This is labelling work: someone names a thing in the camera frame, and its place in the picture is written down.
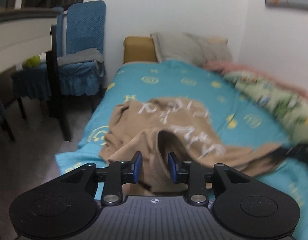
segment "textured grip plate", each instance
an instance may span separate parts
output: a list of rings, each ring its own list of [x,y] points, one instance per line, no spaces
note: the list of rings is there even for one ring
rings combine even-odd
[[[182,196],[129,196],[122,205],[105,207],[92,226],[68,239],[246,240],[221,227],[207,208],[191,206]]]

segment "white wall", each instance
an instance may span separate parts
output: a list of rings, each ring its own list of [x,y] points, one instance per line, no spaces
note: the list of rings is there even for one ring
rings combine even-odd
[[[108,85],[123,63],[123,41],[131,35],[182,31],[229,39],[238,59],[248,0],[103,0],[107,5],[104,59]]]
[[[249,0],[238,62],[308,89],[308,12]]]

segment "gray pillow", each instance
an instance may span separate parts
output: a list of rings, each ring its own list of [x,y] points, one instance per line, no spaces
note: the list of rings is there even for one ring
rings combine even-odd
[[[227,39],[190,33],[151,33],[158,62],[176,59],[201,67],[207,60],[231,60]]]

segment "green ball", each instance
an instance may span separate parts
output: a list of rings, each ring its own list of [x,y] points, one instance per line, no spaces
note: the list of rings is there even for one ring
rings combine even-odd
[[[27,68],[34,68],[34,67],[38,67],[40,63],[41,63],[40,56],[36,55],[34,57],[27,59],[24,66]]]

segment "green blanket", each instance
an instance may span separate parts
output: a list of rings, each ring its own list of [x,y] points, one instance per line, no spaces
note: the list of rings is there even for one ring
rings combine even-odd
[[[293,143],[308,143],[308,100],[245,70],[232,71],[224,75],[224,79],[267,109],[282,124]]]

